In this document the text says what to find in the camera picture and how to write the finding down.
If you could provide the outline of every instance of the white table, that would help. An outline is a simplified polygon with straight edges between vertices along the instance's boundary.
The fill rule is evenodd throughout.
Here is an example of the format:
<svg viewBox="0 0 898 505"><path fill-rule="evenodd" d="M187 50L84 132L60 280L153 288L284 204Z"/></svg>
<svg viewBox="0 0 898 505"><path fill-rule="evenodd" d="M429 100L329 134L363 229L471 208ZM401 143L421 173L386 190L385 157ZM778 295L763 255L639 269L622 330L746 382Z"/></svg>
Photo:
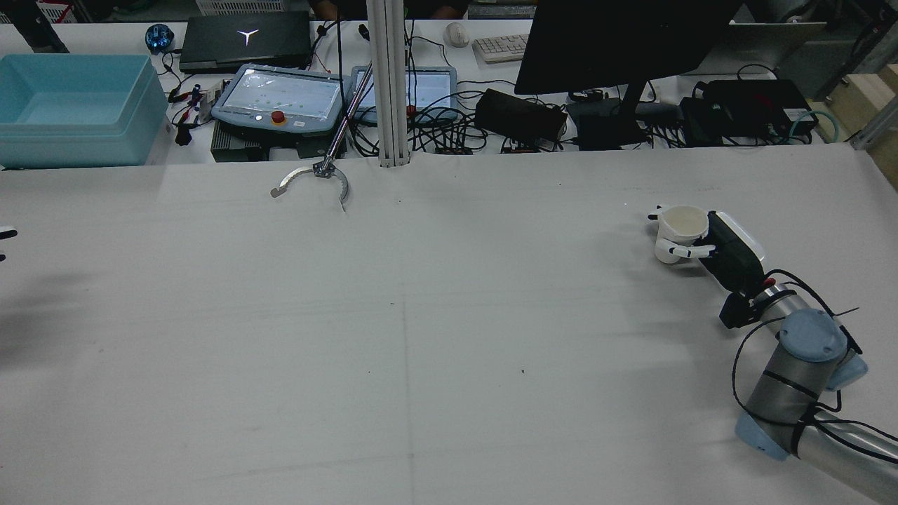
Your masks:
<svg viewBox="0 0 898 505"><path fill-rule="evenodd" d="M656 203L729 211L898 432L898 197L846 145L0 173L4 503L869 503L738 441L744 331ZM741 361L748 394L773 346Z"/></svg>

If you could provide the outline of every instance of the computer mouse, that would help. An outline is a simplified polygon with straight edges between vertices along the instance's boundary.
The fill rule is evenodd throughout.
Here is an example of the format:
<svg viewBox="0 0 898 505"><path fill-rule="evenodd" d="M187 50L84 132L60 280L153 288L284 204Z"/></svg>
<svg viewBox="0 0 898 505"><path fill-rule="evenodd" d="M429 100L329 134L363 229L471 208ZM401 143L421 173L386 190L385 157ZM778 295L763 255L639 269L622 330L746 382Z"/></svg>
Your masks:
<svg viewBox="0 0 898 505"><path fill-rule="evenodd" d="M166 51L174 43L174 32L164 24L154 24L146 29L146 48L157 55Z"/></svg>
<svg viewBox="0 0 898 505"><path fill-rule="evenodd" d="M471 43L468 31L464 29L460 22L450 22L446 25L446 29L443 32L443 40L446 41L446 44L455 48L463 48Z"/></svg>

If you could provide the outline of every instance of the power adapter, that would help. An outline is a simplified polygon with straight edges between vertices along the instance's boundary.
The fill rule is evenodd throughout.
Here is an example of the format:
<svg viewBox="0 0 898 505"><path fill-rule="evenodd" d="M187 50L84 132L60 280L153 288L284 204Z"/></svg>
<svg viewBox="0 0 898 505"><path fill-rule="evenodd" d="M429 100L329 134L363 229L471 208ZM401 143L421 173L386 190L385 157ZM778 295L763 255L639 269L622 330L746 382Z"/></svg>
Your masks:
<svg viewBox="0 0 898 505"><path fill-rule="evenodd" d="M548 105L488 89L474 111L478 128L528 146L555 146L568 115Z"/></svg>

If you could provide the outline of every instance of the blue cable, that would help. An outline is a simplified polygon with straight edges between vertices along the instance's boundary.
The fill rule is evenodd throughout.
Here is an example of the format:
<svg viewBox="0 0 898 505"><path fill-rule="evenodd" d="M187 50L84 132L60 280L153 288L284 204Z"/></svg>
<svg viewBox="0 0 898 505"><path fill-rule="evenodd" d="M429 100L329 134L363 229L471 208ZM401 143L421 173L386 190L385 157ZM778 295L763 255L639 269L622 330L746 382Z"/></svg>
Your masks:
<svg viewBox="0 0 898 505"><path fill-rule="evenodd" d="M839 122L836 121L836 119L832 116L832 114L830 114L829 112L826 112L826 111L803 112L800 116L798 116L798 118L796 120L792 121L792 127L788 129L788 135L786 136L787 142L790 138L792 138L793 135L795 135L795 128L798 126L798 122L808 116L814 116L814 115L825 116L826 119L828 119L832 123L832 128L833 128L832 140L830 142L826 142L826 139L824 138L823 142L826 142L827 144L830 144L832 142L838 142L839 141Z"/></svg>

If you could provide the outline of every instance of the white crate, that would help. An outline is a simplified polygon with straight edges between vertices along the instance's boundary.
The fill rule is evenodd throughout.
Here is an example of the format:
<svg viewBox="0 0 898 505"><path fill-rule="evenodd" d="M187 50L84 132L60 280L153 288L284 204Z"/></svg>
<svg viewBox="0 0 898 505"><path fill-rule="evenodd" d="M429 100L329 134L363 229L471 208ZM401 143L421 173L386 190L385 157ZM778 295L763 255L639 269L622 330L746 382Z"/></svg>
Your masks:
<svg viewBox="0 0 898 505"><path fill-rule="evenodd" d="M38 1L40 11L50 22L78 22L75 19L75 8L65 2ZM0 13L0 23L9 24L11 21L5 14Z"/></svg>
<svg viewBox="0 0 898 505"><path fill-rule="evenodd" d="M255 0L254 2L232 2L225 0L197 0L197 7L204 16L221 14L280 13L284 11L283 0Z"/></svg>

